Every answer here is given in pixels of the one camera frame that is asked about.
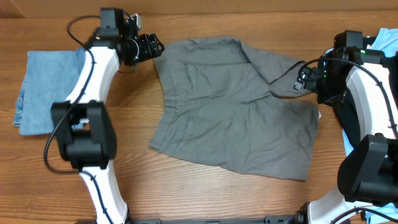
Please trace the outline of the grey shorts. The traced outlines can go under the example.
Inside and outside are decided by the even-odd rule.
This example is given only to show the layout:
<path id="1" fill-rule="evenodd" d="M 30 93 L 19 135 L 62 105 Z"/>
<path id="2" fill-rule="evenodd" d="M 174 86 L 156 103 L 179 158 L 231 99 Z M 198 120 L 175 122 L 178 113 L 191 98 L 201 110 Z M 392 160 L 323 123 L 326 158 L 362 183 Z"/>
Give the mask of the grey shorts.
<path id="1" fill-rule="evenodd" d="M 293 89 L 302 61 L 233 37 L 189 39 L 155 60 L 164 112 L 150 147 L 241 174 L 304 181 L 320 112 Z"/>

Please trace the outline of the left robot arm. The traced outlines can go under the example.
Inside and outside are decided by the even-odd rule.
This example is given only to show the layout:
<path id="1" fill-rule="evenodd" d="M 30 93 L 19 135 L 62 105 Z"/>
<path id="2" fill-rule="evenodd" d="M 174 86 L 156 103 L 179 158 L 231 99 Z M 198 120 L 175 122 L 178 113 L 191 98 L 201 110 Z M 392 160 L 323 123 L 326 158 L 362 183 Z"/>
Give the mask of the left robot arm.
<path id="1" fill-rule="evenodd" d="M 95 223 L 132 223 L 114 172 L 117 137 L 106 111 L 111 82 L 121 65 L 135 66 L 161 56 L 165 47 L 155 34 L 140 34 L 141 18 L 119 8 L 102 8 L 101 21 L 82 44 L 85 62 L 63 103 L 51 116 L 60 155 L 84 181 L 96 210 Z"/>

